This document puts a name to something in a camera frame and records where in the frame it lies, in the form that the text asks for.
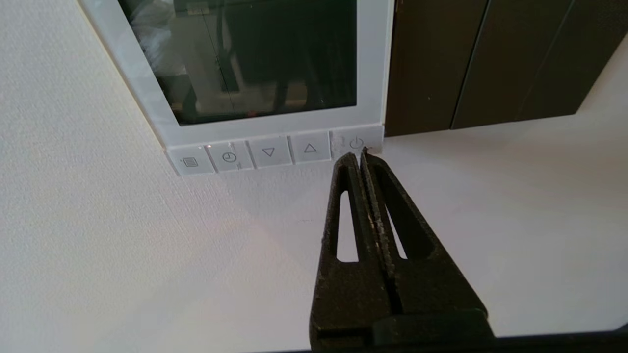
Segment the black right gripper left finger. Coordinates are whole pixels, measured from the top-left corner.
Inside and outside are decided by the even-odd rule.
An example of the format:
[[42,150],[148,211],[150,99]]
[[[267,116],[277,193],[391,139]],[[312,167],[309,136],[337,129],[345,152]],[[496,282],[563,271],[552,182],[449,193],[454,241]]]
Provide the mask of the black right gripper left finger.
[[[391,316],[394,299],[385,262],[385,237],[391,231],[386,206],[374,190],[368,163],[374,155],[349,152],[333,167],[327,218],[309,318],[314,352],[358,349],[374,344],[373,325]],[[348,196],[358,259],[338,258],[341,197]]]

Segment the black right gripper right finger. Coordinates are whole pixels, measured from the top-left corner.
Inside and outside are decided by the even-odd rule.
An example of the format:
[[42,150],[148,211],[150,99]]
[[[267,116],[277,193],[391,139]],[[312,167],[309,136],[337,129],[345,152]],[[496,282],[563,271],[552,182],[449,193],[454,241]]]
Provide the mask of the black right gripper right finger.
[[390,166],[367,151],[361,176],[390,316],[375,339],[493,339],[488,311]]

